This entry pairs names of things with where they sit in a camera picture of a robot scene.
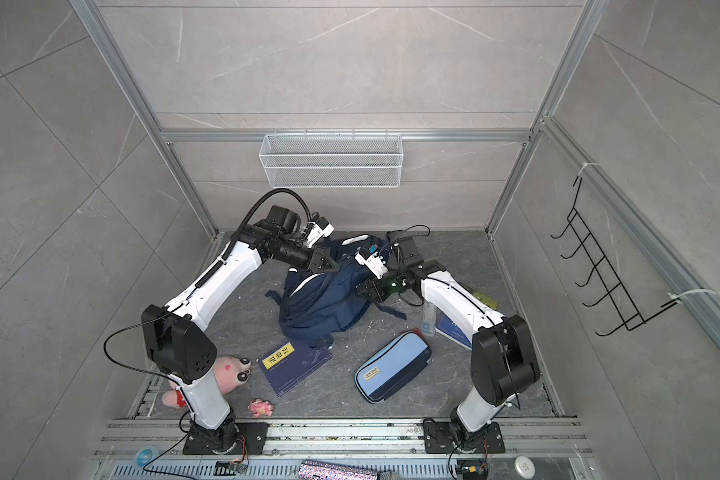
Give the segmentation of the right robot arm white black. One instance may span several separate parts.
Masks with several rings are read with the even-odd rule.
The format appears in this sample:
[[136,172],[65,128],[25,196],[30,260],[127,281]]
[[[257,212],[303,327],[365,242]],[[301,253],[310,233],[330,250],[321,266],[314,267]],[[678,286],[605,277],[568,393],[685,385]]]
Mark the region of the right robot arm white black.
[[437,307],[470,338],[472,389],[453,410],[449,431],[458,449],[472,451],[482,445],[488,426],[505,405],[517,403],[519,394],[540,379],[530,328],[522,317],[507,317],[487,306],[437,261],[372,276],[355,293],[382,303],[407,290]]

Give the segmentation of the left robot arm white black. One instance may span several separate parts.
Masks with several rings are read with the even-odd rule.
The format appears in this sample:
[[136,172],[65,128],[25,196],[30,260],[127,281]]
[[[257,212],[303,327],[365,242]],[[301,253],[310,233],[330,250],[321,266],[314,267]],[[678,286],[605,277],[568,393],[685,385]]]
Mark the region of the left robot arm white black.
[[309,273],[336,271],[337,262],[318,245],[333,231],[333,225],[317,213],[302,224],[295,212],[273,206],[265,219],[244,222],[215,262],[181,294],[142,313],[147,356],[170,380],[179,403],[188,408],[189,436],[201,439],[206,449],[230,451],[238,430],[213,373],[217,348],[205,330],[243,280],[270,259]]

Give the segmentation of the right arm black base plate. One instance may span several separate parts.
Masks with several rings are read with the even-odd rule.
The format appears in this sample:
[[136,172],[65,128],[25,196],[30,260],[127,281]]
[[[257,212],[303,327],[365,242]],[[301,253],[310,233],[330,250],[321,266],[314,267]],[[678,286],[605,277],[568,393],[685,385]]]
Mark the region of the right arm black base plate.
[[457,420],[435,421],[425,418],[422,421],[425,451],[437,453],[488,453],[499,454],[506,451],[503,434],[496,422],[481,427],[476,432],[468,432]]

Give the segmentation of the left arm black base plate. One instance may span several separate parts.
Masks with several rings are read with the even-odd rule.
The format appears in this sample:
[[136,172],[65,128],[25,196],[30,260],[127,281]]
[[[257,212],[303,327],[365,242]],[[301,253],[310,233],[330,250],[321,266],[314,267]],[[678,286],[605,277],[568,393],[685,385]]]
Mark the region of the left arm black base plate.
[[216,430],[192,424],[183,446],[184,455],[259,455],[263,452],[269,425],[261,422],[228,423]]

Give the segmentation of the navy blue student backpack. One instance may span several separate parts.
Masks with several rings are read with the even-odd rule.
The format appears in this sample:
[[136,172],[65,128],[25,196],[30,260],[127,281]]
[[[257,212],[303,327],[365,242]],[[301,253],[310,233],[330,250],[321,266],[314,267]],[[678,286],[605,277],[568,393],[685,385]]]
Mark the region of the navy blue student backpack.
[[354,326],[373,304],[358,296],[355,288],[372,277],[371,271],[355,260],[363,247],[372,251],[382,246],[382,239],[363,234],[345,239],[323,239],[319,245],[329,250],[339,265],[333,273],[310,274],[291,268],[284,291],[270,290],[266,295],[279,306],[278,323],[289,340],[310,348],[326,348],[332,335]]

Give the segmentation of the Animal Farm paperback book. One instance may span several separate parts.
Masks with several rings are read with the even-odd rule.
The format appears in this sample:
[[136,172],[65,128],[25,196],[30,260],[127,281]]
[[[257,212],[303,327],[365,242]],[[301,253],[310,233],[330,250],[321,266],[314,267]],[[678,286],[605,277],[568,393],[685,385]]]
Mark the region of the Animal Farm paperback book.
[[445,315],[436,321],[435,330],[438,334],[467,350],[472,348],[471,338],[465,335],[464,332]]

